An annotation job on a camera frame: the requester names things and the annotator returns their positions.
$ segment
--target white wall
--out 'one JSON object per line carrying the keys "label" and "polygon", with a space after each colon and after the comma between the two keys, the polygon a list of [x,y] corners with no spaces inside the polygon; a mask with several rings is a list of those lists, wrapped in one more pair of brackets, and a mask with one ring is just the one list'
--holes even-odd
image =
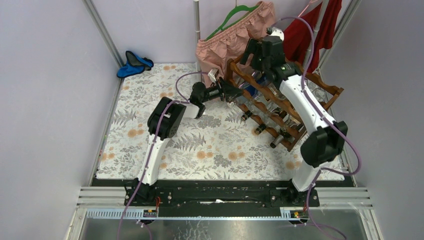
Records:
{"label": "white wall", "polygon": [[117,65],[81,0],[0,0],[0,239],[62,239]]}
{"label": "white wall", "polygon": [[[347,5],[350,0],[343,0]],[[117,49],[125,59],[132,50],[155,63],[193,63],[196,60],[193,0],[94,0]],[[237,0],[254,6],[257,0]],[[276,17],[298,15],[309,0],[274,0]],[[204,39],[224,21],[236,6],[235,0],[200,0],[200,35]],[[235,15],[240,18],[245,12]],[[279,24],[285,28],[290,21]]]}
{"label": "white wall", "polygon": [[424,1],[363,0],[322,73],[359,148],[385,240],[424,239]]}

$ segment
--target red garment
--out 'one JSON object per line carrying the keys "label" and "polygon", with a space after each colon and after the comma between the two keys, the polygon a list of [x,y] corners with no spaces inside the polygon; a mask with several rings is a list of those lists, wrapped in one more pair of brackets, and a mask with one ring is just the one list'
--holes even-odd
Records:
{"label": "red garment", "polygon": [[[308,12],[301,18],[309,23],[312,30],[318,21],[322,3],[316,6],[312,11]],[[342,8],[342,0],[330,0],[321,22],[318,35],[315,39],[312,62],[307,71],[312,73],[320,61],[320,49],[330,49],[333,46],[334,31],[336,28],[337,16]],[[284,30],[284,53],[290,61],[297,61],[303,64],[306,51],[311,43],[311,34],[307,26],[299,21],[294,20],[286,30]]]}

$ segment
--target green hanger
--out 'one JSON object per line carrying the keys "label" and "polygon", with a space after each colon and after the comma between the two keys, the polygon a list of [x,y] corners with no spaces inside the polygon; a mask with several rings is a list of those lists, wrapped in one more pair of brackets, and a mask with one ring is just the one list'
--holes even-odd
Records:
{"label": "green hanger", "polygon": [[229,27],[231,27],[231,26],[233,26],[234,24],[236,24],[236,23],[238,23],[240,20],[242,20],[244,17],[242,17],[242,18],[240,18],[239,20],[237,20],[237,21],[235,21],[235,22],[233,22],[232,24],[230,24],[229,26],[227,26],[227,27],[224,27],[227,23],[228,23],[228,21],[231,19],[231,17],[232,16],[234,16],[234,14],[236,14],[236,13],[239,13],[239,12],[243,12],[243,11],[247,11],[247,12],[252,12],[253,10],[255,10],[257,7],[259,7],[259,6],[253,6],[253,7],[248,7],[248,6],[246,6],[246,5],[240,5],[240,6],[236,6],[233,10],[231,10],[229,13],[228,13],[228,15],[226,16],[226,18],[225,18],[225,20],[224,20],[224,22],[221,24],[221,26],[219,26],[214,32],[212,32],[212,34],[211,35],[209,35],[207,38],[206,38],[206,41],[207,40],[209,40],[209,39],[211,39],[215,34],[217,34],[217,32],[218,31],[224,31],[225,29],[227,29],[227,28],[229,28]]}

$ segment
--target flower pattern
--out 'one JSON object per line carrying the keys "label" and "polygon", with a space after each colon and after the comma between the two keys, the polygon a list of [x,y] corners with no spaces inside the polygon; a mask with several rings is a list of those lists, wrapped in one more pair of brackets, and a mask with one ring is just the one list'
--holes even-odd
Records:
{"label": "flower pattern", "polygon": [[[155,64],[150,71],[124,80],[100,156],[98,179],[137,176],[148,147],[150,114],[162,97],[183,100],[175,81],[195,71],[193,63]],[[195,82],[195,75],[186,76],[178,89],[188,97]],[[317,88],[311,82],[308,87]],[[273,137],[266,131],[254,134],[257,124],[251,119],[241,121],[238,107],[219,99],[205,105],[202,117],[181,121],[161,157],[159,179],[289,180],[301,166],[300,146],[305,137],[291,152],[282,145],[273,149],[269,146]],[[339,159],[331,162],[330,168],[340,170]],[[343,180],[343,176],[324,171],[319,179]]]}

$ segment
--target gray floor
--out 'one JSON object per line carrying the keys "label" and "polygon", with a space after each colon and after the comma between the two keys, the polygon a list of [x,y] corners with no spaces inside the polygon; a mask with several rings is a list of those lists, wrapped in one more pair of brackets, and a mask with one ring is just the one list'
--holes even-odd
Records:
{"label": "gray floor", "polygon": [[[366,240],[354,210],[313,210],[314,220],[342,231],[349,240]],[[82,240],[116,240],[119,220],[86,219]],[[293,227],[276,220],[156,220],[148,225],[154,240],[328,240],[313,226]],[[340,235],[330,232],[334,237]],[[120,240],[148,240],[149,233],[134,220],[122,224]]]}

